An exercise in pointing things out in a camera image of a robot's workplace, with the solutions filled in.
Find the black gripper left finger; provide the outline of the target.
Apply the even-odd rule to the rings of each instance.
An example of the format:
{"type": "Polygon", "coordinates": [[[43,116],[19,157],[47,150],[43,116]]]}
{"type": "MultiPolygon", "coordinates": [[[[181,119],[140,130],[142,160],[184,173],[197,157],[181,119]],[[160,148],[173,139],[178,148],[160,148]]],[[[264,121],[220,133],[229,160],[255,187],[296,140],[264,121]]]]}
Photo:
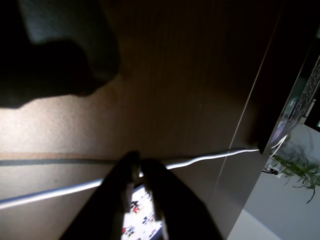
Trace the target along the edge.
{"type": "Polygon", "coordinates": [[[62,240],[120,240],[124,216],[139,178],[140,154],[126,153],[104,178],[70,226],[62,240]]]}

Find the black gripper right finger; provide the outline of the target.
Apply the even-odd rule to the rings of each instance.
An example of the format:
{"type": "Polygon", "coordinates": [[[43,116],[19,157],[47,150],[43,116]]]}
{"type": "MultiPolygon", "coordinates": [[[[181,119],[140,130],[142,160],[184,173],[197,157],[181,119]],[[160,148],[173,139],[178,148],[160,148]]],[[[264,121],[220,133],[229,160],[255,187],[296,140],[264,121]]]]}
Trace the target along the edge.
{"type": "Polygon", "coordinates": [[[142,160],[141,171],[170,240],[223,239],[205,204],[162,163],[142,160]]]}

